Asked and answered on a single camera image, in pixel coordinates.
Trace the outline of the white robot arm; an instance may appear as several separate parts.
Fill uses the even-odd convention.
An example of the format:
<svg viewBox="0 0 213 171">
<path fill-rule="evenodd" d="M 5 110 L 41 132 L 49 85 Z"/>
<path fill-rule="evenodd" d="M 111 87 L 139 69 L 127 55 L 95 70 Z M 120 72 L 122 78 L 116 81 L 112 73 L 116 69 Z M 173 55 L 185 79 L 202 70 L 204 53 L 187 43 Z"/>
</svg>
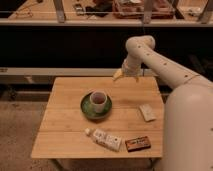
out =
<svg viewBox="0 0 213 171">
<path fill-rule="evenodd" d="M 129 38 L 113 78 L 137 79 L 146 65 L 172 89 L 164 107 L 163 171 L 213 171 L 213 82 L 154 47 L 150 35 Z"/>
</svg>

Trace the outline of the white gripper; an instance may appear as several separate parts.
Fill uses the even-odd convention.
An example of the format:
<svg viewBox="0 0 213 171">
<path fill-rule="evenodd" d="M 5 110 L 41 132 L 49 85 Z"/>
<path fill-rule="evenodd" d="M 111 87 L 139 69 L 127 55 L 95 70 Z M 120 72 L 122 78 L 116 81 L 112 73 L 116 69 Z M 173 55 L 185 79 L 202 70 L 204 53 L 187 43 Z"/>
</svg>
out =
<svg viewBox="0 0 213 171">
<path fill-rule="evenodd" d="M 134 77 L 135 81 L 138 83 L 140 72 L 141 72 L 140 65 L 131 63 L 127 59 L 125 59 L 121 69 L 118 69 L 114 73 L 113 80 L 117 81 L 118 79 L 123 78 L 124 76 L 127 76 L 127 77 Z"/>
</svg>

